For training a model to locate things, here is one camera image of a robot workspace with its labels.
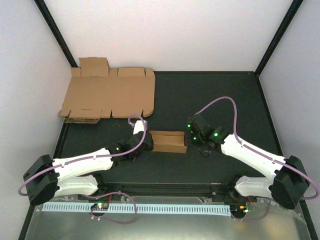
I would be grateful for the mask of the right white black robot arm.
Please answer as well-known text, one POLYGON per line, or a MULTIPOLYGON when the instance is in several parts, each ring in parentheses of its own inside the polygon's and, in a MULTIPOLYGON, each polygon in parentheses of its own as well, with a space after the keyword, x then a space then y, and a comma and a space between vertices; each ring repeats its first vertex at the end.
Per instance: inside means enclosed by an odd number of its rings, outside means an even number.
POLYGON ((187 133, 193 146, 207 147, 235 158, 262 174, 261 177, 237 178, 227 189, 228 198, 234 202, 243 197, 262 197, 293 210, 310 186, 310 181, 303 177, 306 174, 303 163, 296 156, 285 158, 267 152, 221 126, 212 127, 199 114, 188 119, 187 133))

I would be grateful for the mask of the brown cardboard box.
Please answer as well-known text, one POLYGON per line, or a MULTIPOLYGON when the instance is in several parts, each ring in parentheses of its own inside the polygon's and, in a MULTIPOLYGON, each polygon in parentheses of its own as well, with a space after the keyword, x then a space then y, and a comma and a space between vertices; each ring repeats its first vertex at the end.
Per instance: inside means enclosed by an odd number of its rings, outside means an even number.
POLYGON ((153 139, 153 152, 186 154, 188 147, 185 145, 183 131, 157 131, 150 130, 153 139))

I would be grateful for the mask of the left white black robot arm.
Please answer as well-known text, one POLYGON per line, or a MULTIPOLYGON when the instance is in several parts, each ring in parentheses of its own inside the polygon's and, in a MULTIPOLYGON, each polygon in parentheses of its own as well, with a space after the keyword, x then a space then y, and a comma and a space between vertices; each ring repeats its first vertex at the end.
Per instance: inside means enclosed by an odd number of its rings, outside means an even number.
POLYGON ((42 155, 23 175, 25 195, 32 206, 67 195, 92 195, 101 200, 108 188, 94 173, 110 170, 121 162, 134 162, 144 151, 153 148, 152 135, 140 131, 128 140, 84 155, 54 159, 48 154, 42 155))

